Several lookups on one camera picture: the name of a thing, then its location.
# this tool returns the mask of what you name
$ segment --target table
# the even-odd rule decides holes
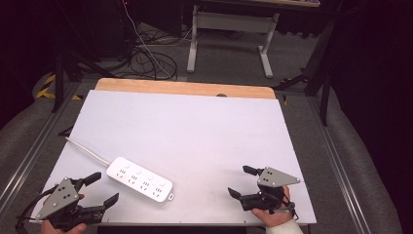
[[[215,97],[219,94],[227,97]],[[101,225],[261,225],[227,191],[258,191],[257,177],[246,175],[242,166],[270,166],[304,181],[270,88],[101,79],[88,94],[70,137],[109,161],[122,156],[173,182],[173,200],[158,204],[103,172],[96,185],[81,190],[84,207],[120,193]],[[45,188],[65,176],[104,170],[66,143]],[[315,223],[305,183],[291,185],[290,191],[298,221]]]
[[[251,3],[269,3],[284,6],[296,6],[316,8],[319,2],[305,2],[294,0],[252,0]],[[227,1],[227,4],[237,5],[239,2]],[[272,18],[248,17],[248,16],[234,16],[227,14],[198,12],[198,5],[194,6],[192,18],[192,39],[189,51],[187,71],[193,73],[195,71],[195,61],[197,56],[197,30],[198,28],[210,28],[221,30],[236,30],[244,32],[267,33],[267,38],[264,46],[258,47],[259,56],[264,68],[265,76],[267,78],[273,77],[273,71],[268,61],[267,51],[273,38],[279,18],[278,13],[274,13]]]

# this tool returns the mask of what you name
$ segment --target white tabletop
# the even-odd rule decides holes
[[[228,187],[243,195],[259,191],[258,177],[243,165],[300,178],[289,186],[298,222],[316,222],[276,99],[90,91],[70,137],[108,161],[125,157],[173,183],[173,200],[157,203],[108,178],[103,164],[66,143],[45,188],[65,176],[102,172],[81,189],[80,205],[100,206],[119,192],[104,215],[108,224],[261,225],[228,194]]]

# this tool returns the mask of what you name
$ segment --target power strip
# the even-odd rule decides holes
[[[106,170],[108,176],[157,201],[172,200],[172,182],[123,157],[116,158]]]

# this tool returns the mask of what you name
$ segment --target hand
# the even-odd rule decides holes
[[[79,194],[79,199],[82,200],[85,197],[84,194]],[[85,232],[86,228],[88,226],[85,223],[78,224],[74,226],[72,229],[70,229],[66,234],[82,234]],[[42,231],[40,232],[41,234],[62,234],[64,233],[62,230],[56,230],[53,228],[52,224],[48,220],[43,220],[42,222]]]
[[[287,186],[282,187],[284,190],[285,197],[283,200],[285,202],[288,202],[289,200],[289,189]],[[281,224],[284,224],[290,220],[292,220],[292,215],[291,213],[274,213],[274,214],[268,214],[267,212],[260,210],[260,209],[252,209],[251,212],[257,216],[261,221],[265,223],[266,226],[268,227],[275,227]]]

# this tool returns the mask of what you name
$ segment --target metal frame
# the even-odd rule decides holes
[[[58,118],[61,116],[64,108],[67,103],[70,101],[69,97],[73,97],[76,93],[76,90],[79,86],[79,83],[71,82],[67,88],[67,91],[64,95],[63,102],[61,107],[55,112],[52,113],[49,119],[46,121],[45,126],[40,132],[39,136],[33,142],[30,150],[27,152],[24,159],[21,161],[18,169],[10,178],[5,190],[0,196],[0,220],[3,219],[9,207],[12,205],[15,198],[18,196],[18,193],[23,186],[25,180],[36,164],[37,159],[40,157],[40,154],[43,151],[46,143],[49,140],[52,129],[54,128]]]
[[[352,216],[358,234],[371,233],[370,227],[361,209],[355,190],[347,177],[346,170],[341,162],[340,155],[338,154],[334,142],[327,127],[323,124],[323,121],[319,117],[319,105],[315,97],[307,97],[307,101],[313,110],[314,117],[317,119],[319,129],[321,130],[324,143],[327,146],[328,157],[330,160],[331,168],[333,169],[338,184],[340,185],[343,193],[344,200],[349,208],[350,215]]]
[[[268,48],[276,29],[279,14],[275,13],[272,18],[258,18],[247,16],[225,15],[217,13],[198,12],[198,6],[194,6],[192,16],[192,39],[189,50],[187,71],[195,71],[195,61],[197,58],[197,31],[198,28],[211,28],[221,30],[237,30],[245,32],[267,33],[264,46],[258,47],[258,53],[267,78],[273,78],[270,62],[268,61]]]

